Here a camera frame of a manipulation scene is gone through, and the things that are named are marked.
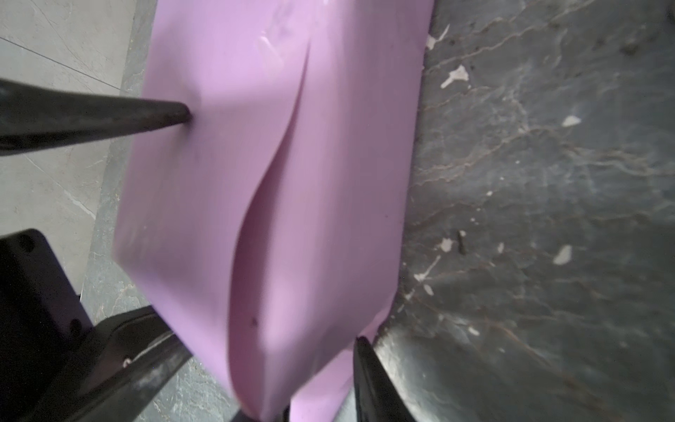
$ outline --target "pink latex sheet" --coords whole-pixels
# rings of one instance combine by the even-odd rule
[[[396,292],[432,0],[160,0],[117,262],[270,421],[332,420]]]

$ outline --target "light gray tile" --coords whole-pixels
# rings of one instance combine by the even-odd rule
[[[2,0],[0,38],[119,88],[136,0]]]
[[[0,40],[0,78],[70,91],[119,91]],[[0,157],[0,234],[42,231],[81,291],[110,141]]]
[[[26,155],[0,157],[0,180],[0,233],[40,230],[79,292],[94,219]]]

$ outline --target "gray marble floor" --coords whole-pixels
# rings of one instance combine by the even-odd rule
[[[0,78],[118,95],[136,0],[0,1]],[[42,231],[76,292],[110,141],[0,157],[0,234]]]

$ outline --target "screw hole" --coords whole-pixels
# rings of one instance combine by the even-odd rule
[[[70,334],[73,336],[73,338],[80,337],[80,334],[82,333],[82,323],[80,322],[79,319],[73,319],[70,321]]]
[[[31,253],[35,249],[35,242],[27,234],[22,234],[19,236],[19,246],[24,250],[25,253]]]

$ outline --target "dark gray stone surface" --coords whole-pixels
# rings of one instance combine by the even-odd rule
[[[138,2],[130,95],[152,3]],[[377,345],[420,422],[675,420],[668,7],[437,0],[430,33],[449,30],[425,60],[400,294]],[[441,88],[460,66],[468,80]],[[94,227],[97,321],[145,303],[109,259],[127,151],[111,147]],[[235,409],[191,361],[141,419]]]

